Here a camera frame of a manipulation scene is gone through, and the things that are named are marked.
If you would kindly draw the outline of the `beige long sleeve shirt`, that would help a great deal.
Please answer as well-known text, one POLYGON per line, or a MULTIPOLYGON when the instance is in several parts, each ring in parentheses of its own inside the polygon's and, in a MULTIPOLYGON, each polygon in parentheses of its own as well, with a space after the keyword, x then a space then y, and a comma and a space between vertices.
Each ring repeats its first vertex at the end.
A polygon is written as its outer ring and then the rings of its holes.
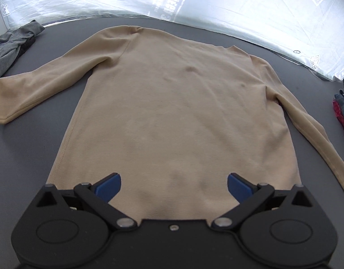
POLYGON ((136 26, 106 28, 40 68, 0 78, 7 124, 88 75, 48 181, 59 189, 121 175, 112 205, 135 220, 214 220, 252 183, 300 183, 286 119, 344 190, 344 162, 325 129, 265 60, 136 26))

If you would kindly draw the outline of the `red folded garment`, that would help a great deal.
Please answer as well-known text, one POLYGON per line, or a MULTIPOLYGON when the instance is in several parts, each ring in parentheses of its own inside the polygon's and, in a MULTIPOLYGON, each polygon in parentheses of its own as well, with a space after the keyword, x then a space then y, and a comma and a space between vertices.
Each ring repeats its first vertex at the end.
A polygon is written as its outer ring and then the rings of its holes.
POLYGON ((339 123, 341 124, 344 130, 344 116, 342 114, 340 105, 337 103, 336 99, 333 99, 332 105, 333 105, 333 111, 334 111, 335 117, 337 118, 337 120, 339 121, 339 123))

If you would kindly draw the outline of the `grey garment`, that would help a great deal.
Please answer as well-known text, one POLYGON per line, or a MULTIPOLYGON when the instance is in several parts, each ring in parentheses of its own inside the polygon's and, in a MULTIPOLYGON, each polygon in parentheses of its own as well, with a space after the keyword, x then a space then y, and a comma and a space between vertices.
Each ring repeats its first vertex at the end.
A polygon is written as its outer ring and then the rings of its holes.
POLYGON ((0 77, 35 43, 45 27, 32 20, 28 24, 0 35, 0 77))

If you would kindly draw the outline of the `white carrot print sheet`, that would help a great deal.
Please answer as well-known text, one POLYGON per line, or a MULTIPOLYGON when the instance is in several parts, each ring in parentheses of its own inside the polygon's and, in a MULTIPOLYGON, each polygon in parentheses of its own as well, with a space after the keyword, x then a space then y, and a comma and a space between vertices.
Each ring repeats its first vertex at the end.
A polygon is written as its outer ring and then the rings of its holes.
POLYGON ((344 0, 0 0, 8 28, 140 15, 223 33, 344 79, 344 0))

